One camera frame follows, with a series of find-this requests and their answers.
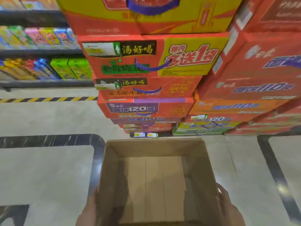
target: white arrow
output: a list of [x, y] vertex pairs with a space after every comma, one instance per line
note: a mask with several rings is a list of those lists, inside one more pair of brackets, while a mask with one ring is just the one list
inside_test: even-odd
[[117, 54], [120, 54], [120, 49], [119, 49], [118, 45], [116, 45], [115, 51], [116, 51]]

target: hazard tape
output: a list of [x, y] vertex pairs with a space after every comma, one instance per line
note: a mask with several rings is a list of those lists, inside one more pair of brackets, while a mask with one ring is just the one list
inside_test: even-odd
[[5, 98], [0, 103], [17, 102], [74, 102], [74, 101], [97, 101], [98, 97], [60, 97], [60, 98]]

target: open brown box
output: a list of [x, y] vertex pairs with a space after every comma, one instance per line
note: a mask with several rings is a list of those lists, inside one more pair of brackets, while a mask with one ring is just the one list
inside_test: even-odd
[[201, 139], [112, 140], [105, 147], [97, 226], [222, 225]]

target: hand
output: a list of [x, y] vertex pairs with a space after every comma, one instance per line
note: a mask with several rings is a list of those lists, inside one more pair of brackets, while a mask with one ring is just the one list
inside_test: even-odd
[[95, 226], [96, 225], [96, 194], [97, 189], [91, 197], [89, 197], [87, 204], [78, 216], [75, 226]]
[[231, 203], [230, 196], [227, 190], [224, 189], [220, 184], [216, 183], [217, 187], [221, 191], [219, 192], [218, 203], [220, 210], [223, 215], [224, 226], [245, 226], [245, 222], [242, 214], [239, 210]]

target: white floor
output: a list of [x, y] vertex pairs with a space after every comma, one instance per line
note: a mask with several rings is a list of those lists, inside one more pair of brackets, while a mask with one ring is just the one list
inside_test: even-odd
[[[0, 98], [97, 96], [95, 89], [0, 91]], [[97, 134], [129, 139], [95, 101], [0, 104], [0, 137]], [[256, 137], [203, 137], [216, 180], [228, 190], [247, 226], [293, 225]], [[301, 208], [299, 137], [270, 144]], [[30, 204], [26, 226], [75, 225], [88, 193], [93, 148], [69, 146], [0, 149], [0, 205]]]

